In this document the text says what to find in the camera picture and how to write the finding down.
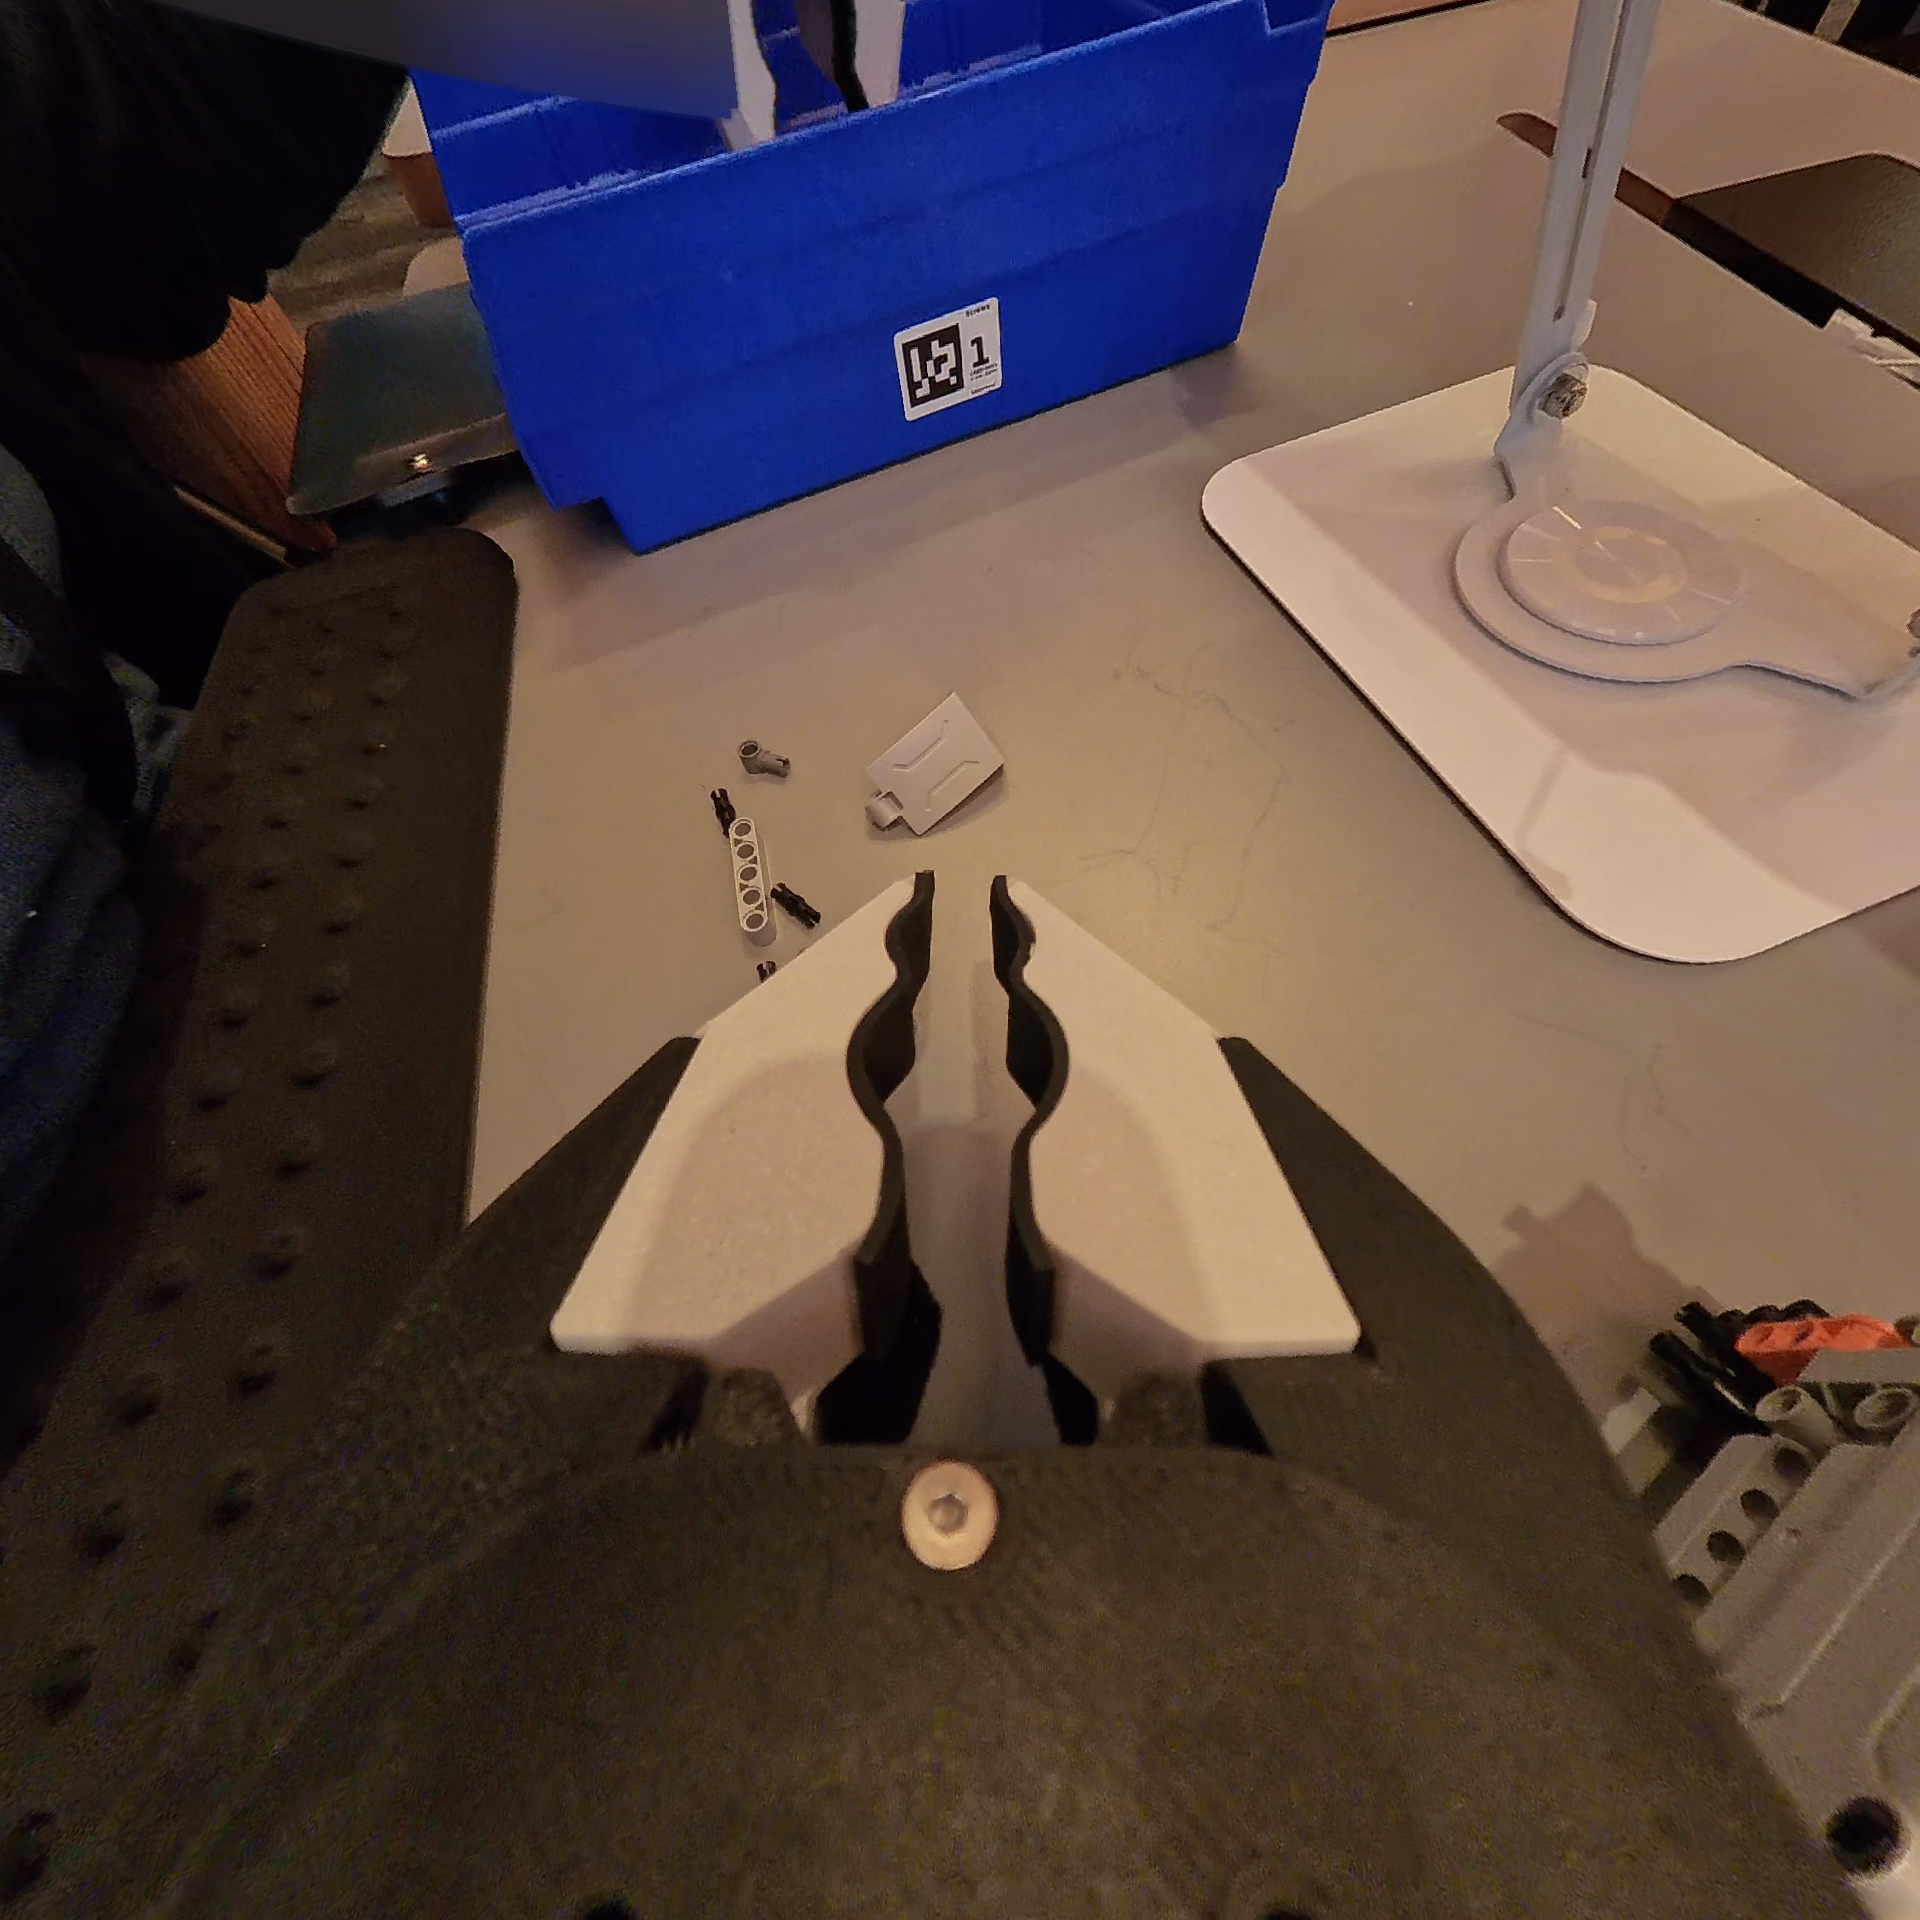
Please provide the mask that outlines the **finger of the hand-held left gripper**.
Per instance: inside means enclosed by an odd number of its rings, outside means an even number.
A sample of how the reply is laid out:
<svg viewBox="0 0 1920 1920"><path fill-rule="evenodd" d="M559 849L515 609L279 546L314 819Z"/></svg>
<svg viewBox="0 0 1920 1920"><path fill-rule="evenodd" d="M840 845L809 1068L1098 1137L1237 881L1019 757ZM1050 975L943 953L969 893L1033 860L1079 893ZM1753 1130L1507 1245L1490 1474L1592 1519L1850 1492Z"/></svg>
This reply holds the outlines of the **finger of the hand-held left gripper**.
<svg viewBox="0 0 1920 1920"><path fill-rule="evenodd" d="M737 104L724 119L729 151L752 151L791 131L783 77L801 50L799 2L727 2Z"/></svg>
<svg viewBox="0 0 1920 1920"><path fill-rule="evenodd" d="M796 2L801 48L861 113L899 96L906 2Z"/></svg>

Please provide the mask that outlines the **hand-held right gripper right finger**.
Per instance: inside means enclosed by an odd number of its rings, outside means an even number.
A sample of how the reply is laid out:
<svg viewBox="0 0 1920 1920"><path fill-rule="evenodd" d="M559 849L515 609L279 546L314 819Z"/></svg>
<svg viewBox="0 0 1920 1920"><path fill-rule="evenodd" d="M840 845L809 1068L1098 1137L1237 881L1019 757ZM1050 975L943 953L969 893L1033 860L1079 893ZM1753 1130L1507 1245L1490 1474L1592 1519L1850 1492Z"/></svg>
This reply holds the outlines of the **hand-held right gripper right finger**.
<svg viewBox="0 0 1920 1920"><path fill-rule="evenodd" d="M1361 1319L1226 1041L1025 881L993 881L1011 1160L1007 1311L1059 1428L1152 1377L1351 1357Z"/></svg>

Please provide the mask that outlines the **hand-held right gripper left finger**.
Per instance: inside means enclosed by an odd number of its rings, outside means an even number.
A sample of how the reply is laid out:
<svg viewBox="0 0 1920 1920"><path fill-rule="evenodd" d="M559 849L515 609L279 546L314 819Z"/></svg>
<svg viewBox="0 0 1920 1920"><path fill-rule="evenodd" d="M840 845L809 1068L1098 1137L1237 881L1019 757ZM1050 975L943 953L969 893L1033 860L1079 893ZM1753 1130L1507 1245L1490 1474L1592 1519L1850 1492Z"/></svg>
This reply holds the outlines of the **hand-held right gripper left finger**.
<svg viewBox="0 0 1920 1920"><path fill-rule="evenodd" d="M890 1100L935 875L882 890L690 1044L548 1333L777 1381L815 1428L913 1428L943 1341Z"/></svg>

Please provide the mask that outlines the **blue plastic bin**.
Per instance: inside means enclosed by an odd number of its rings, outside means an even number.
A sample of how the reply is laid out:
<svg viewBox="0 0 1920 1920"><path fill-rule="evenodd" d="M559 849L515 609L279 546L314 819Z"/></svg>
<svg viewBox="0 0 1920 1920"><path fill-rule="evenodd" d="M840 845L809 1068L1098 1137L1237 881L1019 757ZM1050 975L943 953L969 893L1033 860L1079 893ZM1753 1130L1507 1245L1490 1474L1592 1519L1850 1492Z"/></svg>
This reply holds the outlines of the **blue plastic bin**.
<svg viewBox="0 0 1920 1920"><path fill-rule="evenodd" d="M906 5L900 92L802 48L791 131L433 72L520 456L645 553L1237 340L1328 5ZM893 337L994 298L1001 386L903 418Z"/></svg>

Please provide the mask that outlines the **white printed tag label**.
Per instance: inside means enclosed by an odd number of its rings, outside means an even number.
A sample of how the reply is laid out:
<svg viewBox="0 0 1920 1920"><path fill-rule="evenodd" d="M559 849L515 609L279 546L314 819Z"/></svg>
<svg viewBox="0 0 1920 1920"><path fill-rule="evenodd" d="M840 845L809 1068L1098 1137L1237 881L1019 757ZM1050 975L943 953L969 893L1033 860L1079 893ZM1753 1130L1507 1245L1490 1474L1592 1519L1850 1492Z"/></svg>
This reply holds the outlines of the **white printed tag label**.
<svg viewBox="0 0 1920 1920"><path fill-rule="evenodd" d="M893 337L903 418L921 423L1001 386L1001 308L994 298Z"/></svg>

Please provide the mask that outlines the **grey curved toy panel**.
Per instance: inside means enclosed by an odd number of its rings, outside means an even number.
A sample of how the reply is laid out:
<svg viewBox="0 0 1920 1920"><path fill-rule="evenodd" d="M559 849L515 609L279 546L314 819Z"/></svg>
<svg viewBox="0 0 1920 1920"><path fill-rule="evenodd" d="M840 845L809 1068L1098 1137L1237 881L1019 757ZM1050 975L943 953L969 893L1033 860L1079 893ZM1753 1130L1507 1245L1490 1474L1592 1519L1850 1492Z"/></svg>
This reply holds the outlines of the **grey curved toy panel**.
<svg viewBox="0 0 1920 1920"><path fill-rule="evenodd" d="M951 692L868 763L866 820L881 833L906 827L916 836L929 835L1001 768L1001 749Z"/></svg>

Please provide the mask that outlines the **metal plate with caster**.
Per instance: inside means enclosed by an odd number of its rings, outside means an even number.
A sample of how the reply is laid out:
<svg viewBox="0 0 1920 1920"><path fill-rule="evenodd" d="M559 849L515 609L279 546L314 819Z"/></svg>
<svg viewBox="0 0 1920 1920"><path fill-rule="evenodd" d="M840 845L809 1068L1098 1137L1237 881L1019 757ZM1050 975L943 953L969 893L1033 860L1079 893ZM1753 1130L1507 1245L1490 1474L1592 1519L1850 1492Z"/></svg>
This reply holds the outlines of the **metal plate with caster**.
<svg viewBox="0 0 1920 1920"><path fill-rule="evenodd" d="M307 522L443 490L520 442L467 284L321 321L305 377L287 509Z"/></svg>

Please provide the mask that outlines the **black dimpled pad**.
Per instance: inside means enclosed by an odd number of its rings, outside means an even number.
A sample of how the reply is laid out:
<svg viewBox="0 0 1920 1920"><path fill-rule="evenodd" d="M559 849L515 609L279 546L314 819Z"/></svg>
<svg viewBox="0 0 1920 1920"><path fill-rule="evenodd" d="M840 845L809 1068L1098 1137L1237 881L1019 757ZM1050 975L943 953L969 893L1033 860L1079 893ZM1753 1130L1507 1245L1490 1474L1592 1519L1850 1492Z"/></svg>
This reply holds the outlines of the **black dimpled pad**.
<svg viewBox="0 0 1920 1920"><path fill-rule="evenodd" d="M50 1851L210 1657L324 1408L464 1226L517 577L345 544L234 611L139 969L4 1266L4 1834Z"/></svg>

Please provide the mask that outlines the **white desk stand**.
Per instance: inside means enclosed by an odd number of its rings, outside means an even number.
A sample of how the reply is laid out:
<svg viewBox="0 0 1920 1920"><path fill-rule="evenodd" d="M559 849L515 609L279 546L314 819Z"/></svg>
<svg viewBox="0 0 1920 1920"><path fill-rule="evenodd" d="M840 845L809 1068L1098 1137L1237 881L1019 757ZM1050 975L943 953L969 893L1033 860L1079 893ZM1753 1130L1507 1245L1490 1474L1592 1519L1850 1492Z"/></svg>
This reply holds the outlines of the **white desk stand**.
<svg viewBox="0 0 1920 1920"><path fill-rule="evenodd" d="M1618 948L1755 955L1915 890L1915 548L1587 355L1658 5L1575 11L1497 375L1250 452L1212 535Z"/></svg>

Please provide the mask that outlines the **ribbed wooden cabinet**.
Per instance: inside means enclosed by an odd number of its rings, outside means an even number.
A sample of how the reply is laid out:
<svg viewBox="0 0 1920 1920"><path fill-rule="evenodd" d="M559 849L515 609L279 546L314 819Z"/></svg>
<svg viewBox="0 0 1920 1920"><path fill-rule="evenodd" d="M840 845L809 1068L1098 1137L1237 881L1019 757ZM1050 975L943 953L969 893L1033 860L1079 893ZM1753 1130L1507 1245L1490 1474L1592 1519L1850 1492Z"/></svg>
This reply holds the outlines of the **ribbed wooden cabinet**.
<svg viewBox="0 0 1920 1920"><path fill-rule="evenodd" d="M119 377L149 459L184 497L283 553L336 548L323 520L290 508L305 337L275 298L229 301L213 347Z"/></svg>

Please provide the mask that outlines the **grey toy building model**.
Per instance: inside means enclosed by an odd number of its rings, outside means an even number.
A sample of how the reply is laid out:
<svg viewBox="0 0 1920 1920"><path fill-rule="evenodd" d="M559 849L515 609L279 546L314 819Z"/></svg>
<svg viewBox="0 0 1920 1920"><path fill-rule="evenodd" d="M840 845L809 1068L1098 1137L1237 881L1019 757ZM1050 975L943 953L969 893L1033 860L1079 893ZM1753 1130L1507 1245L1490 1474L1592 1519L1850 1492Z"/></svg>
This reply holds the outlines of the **grey toy building model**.
<svg viewBox="0 0 1920 1920"><path fill-rule="evenodd" d="M1915 1314L1684 1303L1602 1433L1736 1717L1869 1915L1917 1915Z"/></svg>

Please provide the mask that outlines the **dark flat panel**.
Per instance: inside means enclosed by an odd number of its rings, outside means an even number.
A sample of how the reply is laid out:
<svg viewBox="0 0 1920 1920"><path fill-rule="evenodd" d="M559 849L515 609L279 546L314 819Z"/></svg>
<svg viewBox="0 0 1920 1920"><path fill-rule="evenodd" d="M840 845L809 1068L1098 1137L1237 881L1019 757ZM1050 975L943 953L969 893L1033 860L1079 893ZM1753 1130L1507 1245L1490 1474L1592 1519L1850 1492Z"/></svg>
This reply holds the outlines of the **dark flat panel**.
<svg viewBox="0 0 1920 1920"><path fill-rule="evenodd" d="M1911 160L1844 156L1691 197L1623 167L1617 201L1915 385L1917 172Z"/></svg>

